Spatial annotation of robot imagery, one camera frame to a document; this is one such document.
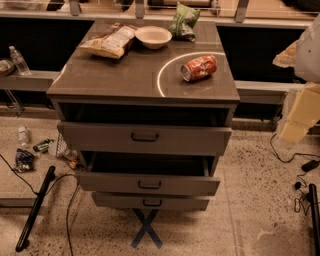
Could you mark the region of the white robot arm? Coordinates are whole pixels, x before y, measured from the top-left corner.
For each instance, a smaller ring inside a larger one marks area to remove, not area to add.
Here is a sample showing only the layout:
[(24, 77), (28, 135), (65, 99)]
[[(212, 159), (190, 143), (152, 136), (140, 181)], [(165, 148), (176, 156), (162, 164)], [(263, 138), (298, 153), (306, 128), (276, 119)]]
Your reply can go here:
[(290, 90), (283, 101), (282, 118), (276, 138), (280, 145), (299, 143), (320, 120), (320, 29), (311, 25), (272, 62), (281, 68), (294, 68), (294, 74), (306, 84)]

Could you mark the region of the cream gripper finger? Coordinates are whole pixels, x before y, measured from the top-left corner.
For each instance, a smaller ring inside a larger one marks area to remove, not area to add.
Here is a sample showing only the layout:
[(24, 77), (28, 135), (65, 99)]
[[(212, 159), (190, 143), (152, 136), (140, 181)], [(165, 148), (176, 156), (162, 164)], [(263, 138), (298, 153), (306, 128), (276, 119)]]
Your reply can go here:
[(272, 64), (281, 68), (294, 67), (296, 63), (297, 41), (290, 44), (285, 50), (277, 54)]

